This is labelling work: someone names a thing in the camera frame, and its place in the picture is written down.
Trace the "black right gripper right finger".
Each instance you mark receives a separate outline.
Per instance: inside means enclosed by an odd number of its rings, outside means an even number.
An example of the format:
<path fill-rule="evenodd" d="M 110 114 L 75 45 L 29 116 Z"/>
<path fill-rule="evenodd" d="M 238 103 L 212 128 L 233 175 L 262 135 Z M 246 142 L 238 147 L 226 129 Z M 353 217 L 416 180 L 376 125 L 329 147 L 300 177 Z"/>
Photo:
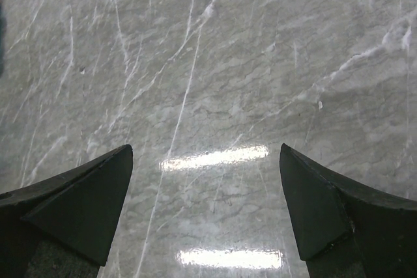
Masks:
<path fill-rule="evenodd" d="M 310 277 L 416 276 L 416 201 L 361 184 L 286 144 L 280 174 Z"/>

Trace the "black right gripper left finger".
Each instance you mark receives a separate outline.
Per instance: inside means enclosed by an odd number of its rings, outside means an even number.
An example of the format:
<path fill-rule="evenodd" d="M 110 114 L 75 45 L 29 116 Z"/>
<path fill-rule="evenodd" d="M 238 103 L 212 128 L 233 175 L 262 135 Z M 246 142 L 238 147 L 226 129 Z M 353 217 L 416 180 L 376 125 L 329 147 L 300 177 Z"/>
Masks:
<path fill-rule="evenodd" d="M 2 277 L 97 277 L 128 191 L 133 150 L 1 194 Z"/>

